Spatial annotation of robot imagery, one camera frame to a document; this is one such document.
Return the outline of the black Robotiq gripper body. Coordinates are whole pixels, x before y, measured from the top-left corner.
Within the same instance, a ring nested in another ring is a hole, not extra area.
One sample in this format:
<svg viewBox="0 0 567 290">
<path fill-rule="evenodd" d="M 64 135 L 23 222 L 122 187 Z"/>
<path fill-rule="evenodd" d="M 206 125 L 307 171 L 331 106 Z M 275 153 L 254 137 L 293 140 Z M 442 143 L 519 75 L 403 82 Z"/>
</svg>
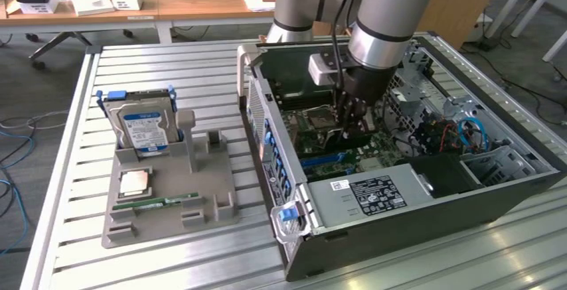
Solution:
<svg viewBox="0 0 567 290">
<path fill-rule="evenodd" d="M 374 105 L 383 98 L 397 71 L 397 66 L 378 70 L 363 66 L 349 68 L 343 75 L 343 90 L 354 98 Z"/>
</svg>

